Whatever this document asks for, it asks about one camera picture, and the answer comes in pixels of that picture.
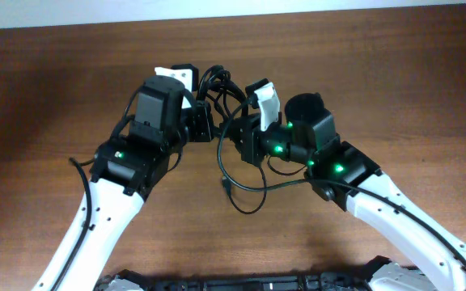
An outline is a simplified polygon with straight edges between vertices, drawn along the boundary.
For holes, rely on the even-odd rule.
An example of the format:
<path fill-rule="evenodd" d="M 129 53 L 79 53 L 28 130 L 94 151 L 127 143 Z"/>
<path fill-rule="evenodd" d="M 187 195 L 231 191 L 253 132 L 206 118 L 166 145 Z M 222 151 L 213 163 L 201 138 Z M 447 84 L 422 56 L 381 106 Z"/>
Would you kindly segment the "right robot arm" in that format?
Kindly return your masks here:
<path fill-rule="evenodd" d="M 246 87 L 224 134 L 243 161 L 258 166 L 279 158 L 305 167 L 304 177 L 323 200 L 375 229 L 413 263 L 436 290 L 466 290 L 466 243 L 415 205 L 381 167 L 337 133 L 318 93 L 280 104 L 262 79 Z"/>

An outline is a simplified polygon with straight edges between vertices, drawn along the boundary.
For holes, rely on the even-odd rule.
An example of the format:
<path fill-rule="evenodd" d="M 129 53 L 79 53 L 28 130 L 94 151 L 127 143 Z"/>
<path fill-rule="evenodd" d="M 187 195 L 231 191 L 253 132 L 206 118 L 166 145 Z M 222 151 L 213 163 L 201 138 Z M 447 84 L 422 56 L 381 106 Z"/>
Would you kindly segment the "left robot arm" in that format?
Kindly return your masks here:
<path fill-rule="evenodd" d="M 170 171 L 171 155 L 212 140 L 210 106 L 193 97 L 197 85 L 198 69 L 181 64 L 155 68 L 133 93 L 136 111 L 122 116 L 81 175 L 80 206 L 35 290 L 93 289 L 127 225 Z"/>

